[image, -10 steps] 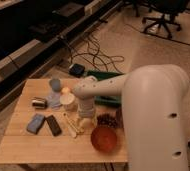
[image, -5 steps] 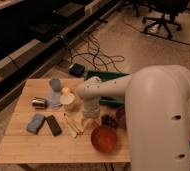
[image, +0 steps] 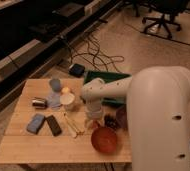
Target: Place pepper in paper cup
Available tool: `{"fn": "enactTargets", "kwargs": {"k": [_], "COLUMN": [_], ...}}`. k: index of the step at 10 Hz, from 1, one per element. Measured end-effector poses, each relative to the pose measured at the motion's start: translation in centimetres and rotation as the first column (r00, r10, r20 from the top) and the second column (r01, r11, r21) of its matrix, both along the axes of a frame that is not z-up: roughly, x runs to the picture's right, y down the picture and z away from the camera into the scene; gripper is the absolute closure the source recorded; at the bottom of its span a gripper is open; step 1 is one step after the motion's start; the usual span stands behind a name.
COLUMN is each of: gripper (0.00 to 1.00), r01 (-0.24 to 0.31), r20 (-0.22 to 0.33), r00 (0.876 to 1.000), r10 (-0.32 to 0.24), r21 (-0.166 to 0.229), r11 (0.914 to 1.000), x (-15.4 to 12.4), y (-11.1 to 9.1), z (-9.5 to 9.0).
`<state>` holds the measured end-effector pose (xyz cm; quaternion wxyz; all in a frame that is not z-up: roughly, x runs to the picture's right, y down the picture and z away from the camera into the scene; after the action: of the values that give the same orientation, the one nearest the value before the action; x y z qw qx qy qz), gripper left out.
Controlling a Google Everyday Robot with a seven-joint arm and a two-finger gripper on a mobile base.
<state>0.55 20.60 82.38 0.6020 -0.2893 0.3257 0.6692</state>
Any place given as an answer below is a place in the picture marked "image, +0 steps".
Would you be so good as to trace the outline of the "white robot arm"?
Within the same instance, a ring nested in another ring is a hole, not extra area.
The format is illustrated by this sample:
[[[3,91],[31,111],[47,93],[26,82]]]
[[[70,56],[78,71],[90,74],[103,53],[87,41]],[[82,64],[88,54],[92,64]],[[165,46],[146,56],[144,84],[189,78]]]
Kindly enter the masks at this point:
[[[126,99],[132,171],[190,171],[189,69],[155,66],[110,83],[95,78],[81,97],[90,118],[101,116],[102,99]]]

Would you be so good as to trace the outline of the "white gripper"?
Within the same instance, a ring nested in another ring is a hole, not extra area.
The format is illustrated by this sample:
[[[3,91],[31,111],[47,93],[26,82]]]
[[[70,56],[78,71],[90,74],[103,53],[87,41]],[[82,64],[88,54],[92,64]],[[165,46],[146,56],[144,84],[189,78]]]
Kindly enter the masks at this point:
[[[100,121],[103,117],[103,107],[100,100],[86,102],[86,120],[85,127],[90,128],[93,121]]]

